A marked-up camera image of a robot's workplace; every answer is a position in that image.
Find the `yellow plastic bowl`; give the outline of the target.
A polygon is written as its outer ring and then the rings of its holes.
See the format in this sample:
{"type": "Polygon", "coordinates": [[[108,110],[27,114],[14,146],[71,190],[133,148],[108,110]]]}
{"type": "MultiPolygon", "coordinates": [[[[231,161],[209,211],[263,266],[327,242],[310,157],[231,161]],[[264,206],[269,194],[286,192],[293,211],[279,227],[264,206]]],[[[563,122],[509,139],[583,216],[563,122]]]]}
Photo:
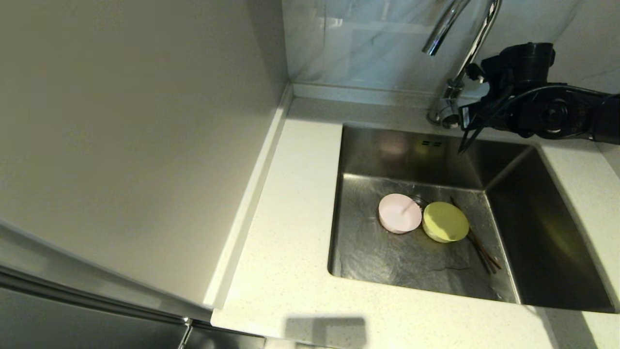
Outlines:
{"type": "Polygon", "coordinates": [[[421,225],[425,234],[439,243],[463,240],[470,230],[470,223],[462,210],[446,202],[428,204],[423,210],[421,225]]]}

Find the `pink plastic bowl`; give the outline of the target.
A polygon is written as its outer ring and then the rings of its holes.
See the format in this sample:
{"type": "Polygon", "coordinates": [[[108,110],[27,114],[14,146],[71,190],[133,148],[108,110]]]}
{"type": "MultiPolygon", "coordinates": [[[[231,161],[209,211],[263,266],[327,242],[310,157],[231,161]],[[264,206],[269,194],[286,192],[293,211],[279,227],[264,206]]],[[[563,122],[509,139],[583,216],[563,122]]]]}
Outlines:
{"type": "Polygon", "coordinates": [[[378,219],[385,230],[401,235],[421,226],[422,212],[418,203],[409,196],[392,193],[379,201],[378,219]]]}

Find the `stainless steel sink basin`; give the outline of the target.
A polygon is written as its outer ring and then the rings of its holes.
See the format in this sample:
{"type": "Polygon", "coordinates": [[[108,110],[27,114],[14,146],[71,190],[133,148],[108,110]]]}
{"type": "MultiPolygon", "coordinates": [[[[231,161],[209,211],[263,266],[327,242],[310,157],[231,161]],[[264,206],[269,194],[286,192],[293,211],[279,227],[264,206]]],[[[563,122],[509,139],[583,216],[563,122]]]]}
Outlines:
{"type": "Polygon", "coordinates": [[[525,305],[620,313],[620,303],[576,213],[532,146],[345,126],[335,192],[330,274],[525,305]],[[491,274],[466,237],[439,243],[423,228],[385,230],[388,194],[462,206],[502,270],[491,274]]]}

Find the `chrome gooseneck faucet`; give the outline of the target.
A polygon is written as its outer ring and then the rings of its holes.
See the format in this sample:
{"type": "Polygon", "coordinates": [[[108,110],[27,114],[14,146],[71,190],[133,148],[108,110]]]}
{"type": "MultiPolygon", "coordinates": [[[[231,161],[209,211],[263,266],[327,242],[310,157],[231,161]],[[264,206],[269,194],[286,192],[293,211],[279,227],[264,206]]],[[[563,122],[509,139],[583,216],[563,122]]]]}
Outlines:
{"type": "MultiPolygon", "coordinates": [[[[456,22],[462,11],[467,7],[471,0],[451,0],[440,16],[440,19],[429,35],[423,53],[434,57],[438,53],[441,45],[456,22]]],[[[432,125],[441,126],[446,129],[458,126],[458,99],[464,88],[464,79],[467,67],[478,57],[479,51],[491,32],[496,18],[500,13],[503,0],[483,0],[486,2],[482,12],[482,20],[478,31],[472,40],[472,44],[467,49],[462,62],[456,66],[456,73],[448,79],[445,88],[431,105],[427,113],[427,120],[432,125]]]]}

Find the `grey base cabinet front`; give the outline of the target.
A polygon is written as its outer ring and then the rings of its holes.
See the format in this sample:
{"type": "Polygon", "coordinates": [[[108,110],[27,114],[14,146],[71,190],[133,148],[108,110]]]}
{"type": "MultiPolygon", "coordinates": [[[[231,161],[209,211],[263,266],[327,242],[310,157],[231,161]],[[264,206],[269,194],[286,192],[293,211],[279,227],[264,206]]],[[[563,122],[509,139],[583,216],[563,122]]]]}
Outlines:
{"type": "Polygon", "coordinates": [[[264,349],[265,343],[266,338],[263,336],[199,322],[192,325],[184,349],[264,349]]]}

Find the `grey tall cabinet door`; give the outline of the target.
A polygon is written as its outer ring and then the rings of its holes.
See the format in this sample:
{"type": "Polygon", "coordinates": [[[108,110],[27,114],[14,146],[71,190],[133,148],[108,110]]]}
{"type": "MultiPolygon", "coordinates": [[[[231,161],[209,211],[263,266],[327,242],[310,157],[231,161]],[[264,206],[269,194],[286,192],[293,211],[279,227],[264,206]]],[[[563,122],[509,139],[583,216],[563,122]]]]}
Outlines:
{"type": "Polygon", "coordinates": [[[0,349],[177,349],[213,311],[62,252],[0,218],[0,349]]]}

